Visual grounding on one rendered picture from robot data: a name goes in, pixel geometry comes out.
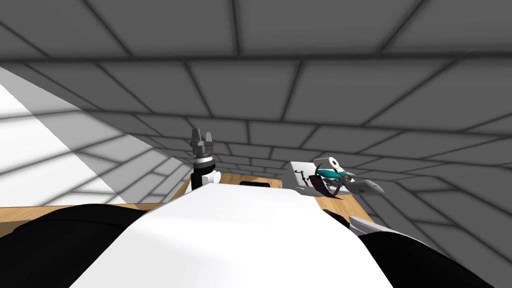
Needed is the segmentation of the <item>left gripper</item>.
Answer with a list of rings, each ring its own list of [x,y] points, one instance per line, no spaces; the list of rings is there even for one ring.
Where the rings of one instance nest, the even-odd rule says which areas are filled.
[[[199,157],[200,155],[212,154],[214,151],[214,143],[211,132],[207,132],[205,134],[204,140],[202,140],[199,128],[192,129],[191,141],[189,143],[192,148],[192,153],[195,157]]]

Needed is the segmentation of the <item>white flat box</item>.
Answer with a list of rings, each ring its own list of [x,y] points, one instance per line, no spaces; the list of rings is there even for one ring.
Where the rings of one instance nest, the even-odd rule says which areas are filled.
[[[314,175],[315,165],[312,162],[291,161],[290,163],[290,186],[301,195],[320,197],[321,194],[315,189],[309,180]]]

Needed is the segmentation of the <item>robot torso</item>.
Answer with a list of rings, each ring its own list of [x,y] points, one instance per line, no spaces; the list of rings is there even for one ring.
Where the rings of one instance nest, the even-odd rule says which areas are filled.
[[[208,184],[145,213],[70,288],[393,288],[357,235],[291,189]]]

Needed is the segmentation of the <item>white paper roll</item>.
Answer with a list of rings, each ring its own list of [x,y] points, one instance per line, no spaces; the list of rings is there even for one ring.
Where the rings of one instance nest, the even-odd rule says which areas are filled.
[[[338,161],[333,157],[322,157],[322,158],[315,158],[313,160],[313,164],[320,169],[341,169],[340,164]]]

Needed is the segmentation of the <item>teal oblong thing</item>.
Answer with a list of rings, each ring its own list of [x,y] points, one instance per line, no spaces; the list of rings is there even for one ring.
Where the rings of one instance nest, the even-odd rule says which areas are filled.
[[[349,173],[346,171],[337,171],[334,169],[318,169],[316,173],[319,176],[324,177],[326,179],[349,179],[355,176],[353,173]]]

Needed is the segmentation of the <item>brown wooden table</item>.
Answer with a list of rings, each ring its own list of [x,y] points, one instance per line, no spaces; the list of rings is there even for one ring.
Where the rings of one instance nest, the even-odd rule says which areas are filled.
[[[256,177],[247,174],[222,173],[220,178],[221,184],[238,185],[241,181],[268,183],[272,188],[280,188],[282,185],[282,181],[277,178]],[[361,205],[351,195],[341,195],[339,199],[317,197],[315,201],[320,208],[337,213],[347,221],[350,217],[372,221]],[[66,205],[0,207],[0,238],[11,233],[15,228],[24,223],[66,207]]]

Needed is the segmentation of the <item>pale grey flat thing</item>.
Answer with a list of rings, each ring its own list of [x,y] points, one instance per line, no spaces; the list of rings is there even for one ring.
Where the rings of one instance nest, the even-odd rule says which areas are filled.
[[[384,190],[376,183],[368,179],[360,179],[347,182],[342,186],[353,195],[382,195]]]

